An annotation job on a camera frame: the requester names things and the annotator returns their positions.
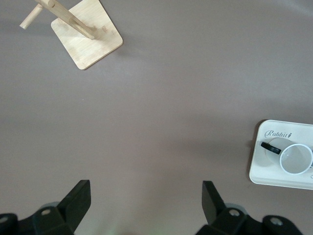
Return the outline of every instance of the wooden dowel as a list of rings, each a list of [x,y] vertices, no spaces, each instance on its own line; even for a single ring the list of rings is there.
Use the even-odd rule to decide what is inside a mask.
[[[43,10],[43,6],[37,4],[37,6],[32,10],[32,12],[25,18],[25,20],[20,24],[20,27],[27,29],[27,27],[36,19],[39,13]]]
[[[54,15],[59,17],[62,21],[76,29],[78,32],[83,34],[85,37],[92,40],[94,39],[92,31],[56,0],[35,0],[35,1],[42,5],[44,8],[48,9]]]

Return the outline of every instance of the square wooden base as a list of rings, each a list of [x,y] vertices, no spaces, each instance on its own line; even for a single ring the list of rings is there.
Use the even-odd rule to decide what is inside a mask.
[[[122,37],[99,0],[82,0],[69,11],[89,27],[95,36],[94,40],[86,38],[59,18],[51,23],[79,69],[87,69],[123,44]]]

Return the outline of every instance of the tray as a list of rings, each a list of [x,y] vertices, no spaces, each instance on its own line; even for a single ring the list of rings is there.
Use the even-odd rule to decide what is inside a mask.
[[[267,157],[268,151],[261,147],[261,142],[269,142],[277,137],[302,143],[313,149],[313,125],[276,120],[262,122],[252,156],[249,173],[251,181],[261,185],[313,190],[313,168],[300,175],[290,175]]]

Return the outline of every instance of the gray surface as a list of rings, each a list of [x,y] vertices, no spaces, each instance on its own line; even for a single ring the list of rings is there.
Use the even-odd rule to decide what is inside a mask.
[[[125,43],[81,71],[51,13],[25,31],[35,1],[0,1],[0,212],[24,218],[90,179],[77,235],[193,235],[212,180],[312,234],[313,191],[248,178],[261,120],[313,124],[312,1],[101,2]]]

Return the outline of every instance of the cup handle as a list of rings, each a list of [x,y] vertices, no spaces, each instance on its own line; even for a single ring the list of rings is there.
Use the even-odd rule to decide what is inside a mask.
[[[261,146],[273,153],[276,153],[276,154],[280,154],[281,152],[281,149],[279,148],[275,148],[274,146],[270,145],[269,143],[266,143],[266,142],[262,142],[261,143]]]

